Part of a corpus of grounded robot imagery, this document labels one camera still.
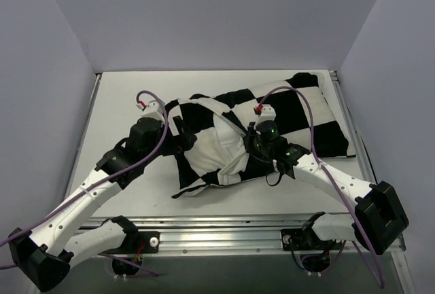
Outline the white pillow insert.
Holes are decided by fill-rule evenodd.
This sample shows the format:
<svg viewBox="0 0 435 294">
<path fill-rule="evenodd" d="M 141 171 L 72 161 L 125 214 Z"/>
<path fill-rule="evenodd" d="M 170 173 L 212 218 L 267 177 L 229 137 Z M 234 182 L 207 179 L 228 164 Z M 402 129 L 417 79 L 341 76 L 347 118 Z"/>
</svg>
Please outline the white pillow insert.
<svg viewBox="0 0 435 294">
<path fill-rule="evenodd" d="M 240 183 L 240 172 L 245 170 L 248 154 L 239 133 L 222 118 L 213 115 L 213 126 L 197 135 L 194 146 L 185 157 L 200 176 L 217 172 L 220 185 Z"/>
</svg>

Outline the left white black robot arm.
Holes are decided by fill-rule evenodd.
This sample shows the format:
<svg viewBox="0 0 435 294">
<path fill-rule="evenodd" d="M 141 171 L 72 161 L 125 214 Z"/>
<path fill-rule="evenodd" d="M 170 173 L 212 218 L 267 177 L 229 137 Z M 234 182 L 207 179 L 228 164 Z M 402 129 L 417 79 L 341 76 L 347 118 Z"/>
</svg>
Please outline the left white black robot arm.
<svg viewBox="0 0 435 294">
<path fill-rule="evenodd" d="M 41 224 L 11 233 L 10 253 L 15 265 L 42 292 L 60 284 L 82 261 L 110 250 L 133 253 L 143 240 L 126 217 L 112 217 L 98 228 L 76 235 L 82 224 L 106 201 L 140 177 L 158 156 L 191 149 L 197 137 L 179 116 L 174 130 L 160 118 L 142 117 L 129 135 L 106 152 L 88 177 Z"/>
</svg>

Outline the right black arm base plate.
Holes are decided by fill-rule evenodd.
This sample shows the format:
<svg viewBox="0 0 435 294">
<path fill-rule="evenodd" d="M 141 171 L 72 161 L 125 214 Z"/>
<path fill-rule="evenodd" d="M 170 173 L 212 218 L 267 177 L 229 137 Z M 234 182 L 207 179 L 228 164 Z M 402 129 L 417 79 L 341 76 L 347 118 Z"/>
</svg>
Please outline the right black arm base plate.
<svg viewBox="0 0 435 294">
<path fill-rule="evenodd" d="M 283 250 L 314 251 L 320 250 L 321 244 L 316 235 L 311 231 L 300 228 L 281 229 L 281 243 Z"/>
</svg>

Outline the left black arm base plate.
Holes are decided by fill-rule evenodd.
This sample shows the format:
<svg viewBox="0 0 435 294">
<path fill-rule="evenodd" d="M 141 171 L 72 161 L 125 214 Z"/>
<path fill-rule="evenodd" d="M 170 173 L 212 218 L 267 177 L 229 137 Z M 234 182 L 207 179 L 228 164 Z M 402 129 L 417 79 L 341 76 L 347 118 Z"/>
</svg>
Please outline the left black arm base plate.
<svg viewBox="0 0 435 294">
<path fill-rule="evenodd" d="M 160 232 L 139 231 L 126 237 L 125 252 L 128 254 L 154 254 L 159 251 Z"/>
</svg>

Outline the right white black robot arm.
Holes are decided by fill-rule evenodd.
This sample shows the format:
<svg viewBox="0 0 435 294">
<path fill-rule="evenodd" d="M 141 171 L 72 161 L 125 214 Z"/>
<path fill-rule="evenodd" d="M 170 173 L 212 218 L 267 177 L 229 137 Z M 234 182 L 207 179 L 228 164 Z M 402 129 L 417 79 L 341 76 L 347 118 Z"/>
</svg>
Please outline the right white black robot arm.
<svg viewBox="0 0 435 294">
<path fill-rule="evenodd" d="M 344 215 L 318 213 L 302 231 L 306 246 L 315 249 L 329 240 L 357 241 L 382 255 L 408 227 L 409 220 L 394 187 L 353 177 L 288 142 L 273 121 L 250 123 L 244 143 L 248 154 L 268 164 L 279 176 L 308 183 L 348 209 Z"/>
</svg>

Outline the black white checkered pillowcase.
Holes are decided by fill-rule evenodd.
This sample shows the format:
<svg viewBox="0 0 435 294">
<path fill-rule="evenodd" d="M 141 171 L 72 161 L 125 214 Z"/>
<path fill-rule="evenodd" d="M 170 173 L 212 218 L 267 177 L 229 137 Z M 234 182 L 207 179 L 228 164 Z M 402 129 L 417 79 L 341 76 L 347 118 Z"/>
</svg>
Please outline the black white checkered pillowcase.
<svg viewBox="0 0 435 294">
<path fill-rule="evenodd" d="M 299 72 L 286 80 L 207 96 L 194 94 L 165 107 L 170 130 L 188 142 L 175 154 L 179 190 L 174 199 L 210 187 L 265 177 L 287 146 L 314 149 L 319 158 L 353 158 L 324 96 L 324 77 Z"/>
</svg>

